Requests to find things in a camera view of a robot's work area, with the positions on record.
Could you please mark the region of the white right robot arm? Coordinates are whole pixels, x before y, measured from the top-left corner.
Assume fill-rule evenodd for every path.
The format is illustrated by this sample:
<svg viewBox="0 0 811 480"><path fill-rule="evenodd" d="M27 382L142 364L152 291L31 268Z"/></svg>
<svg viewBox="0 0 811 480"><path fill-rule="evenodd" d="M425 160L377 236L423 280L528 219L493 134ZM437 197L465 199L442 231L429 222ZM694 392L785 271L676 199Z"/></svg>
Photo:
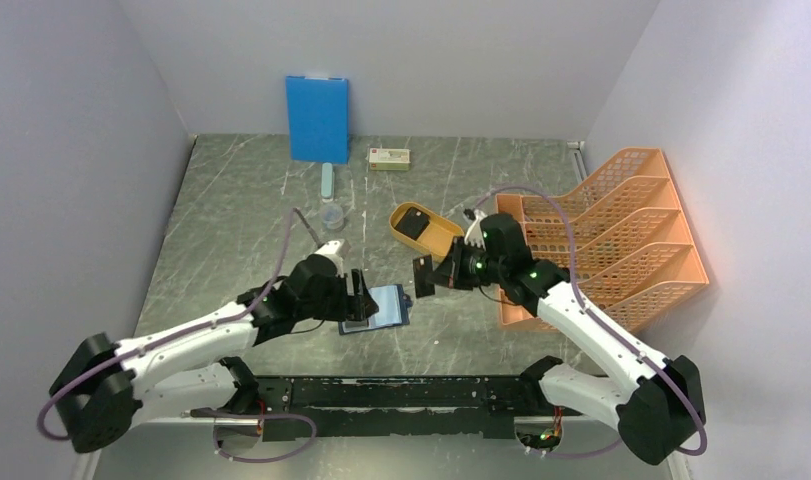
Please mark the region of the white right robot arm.
<svg viewBox="0 0 811 480"><path fill-rule="evenodd" d="M509 214L465 212L470 225L452 241L430 283L455 290L496 285L508 302L555 327L603 371L584 374L549 357L520 391L531 413L565 407L612 428L639 460L658 465L672 453L707 447L700 372L686 356L671 359L644 344L581 292L571 271L537 260Z"/></svg>

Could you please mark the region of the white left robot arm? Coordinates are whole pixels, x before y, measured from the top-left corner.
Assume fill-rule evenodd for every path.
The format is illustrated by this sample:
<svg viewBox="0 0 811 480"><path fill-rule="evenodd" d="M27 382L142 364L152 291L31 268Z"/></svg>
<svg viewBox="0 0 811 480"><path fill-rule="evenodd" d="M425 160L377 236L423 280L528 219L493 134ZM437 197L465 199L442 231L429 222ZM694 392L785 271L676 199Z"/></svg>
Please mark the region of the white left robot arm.
<svg viewBox="0 0 811 480"><path fill-rule="evenodd" d="M377 313L363 273L314 253L288 275L198 319L112 341L84 339L49 389L38 433L78 453L100 450L150 420L193 410L242 416L266 410L241 354L289 335L305 320L351 322Z"/></svg>

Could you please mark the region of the navy blue card holder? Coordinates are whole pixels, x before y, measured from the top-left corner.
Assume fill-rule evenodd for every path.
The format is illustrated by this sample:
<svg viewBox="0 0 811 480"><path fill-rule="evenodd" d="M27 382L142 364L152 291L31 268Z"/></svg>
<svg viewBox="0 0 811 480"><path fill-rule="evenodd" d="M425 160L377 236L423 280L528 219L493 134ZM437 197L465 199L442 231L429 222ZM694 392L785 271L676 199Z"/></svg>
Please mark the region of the navy blue card holder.
<svg viewBox="0 0 811 480"><path fill-rule="evenodd" d="M409 311L413 301L401 284L373 287L369 294L377 304L378 311L363 321L339 324L340 335L406 326L410 323Z"/></svg>

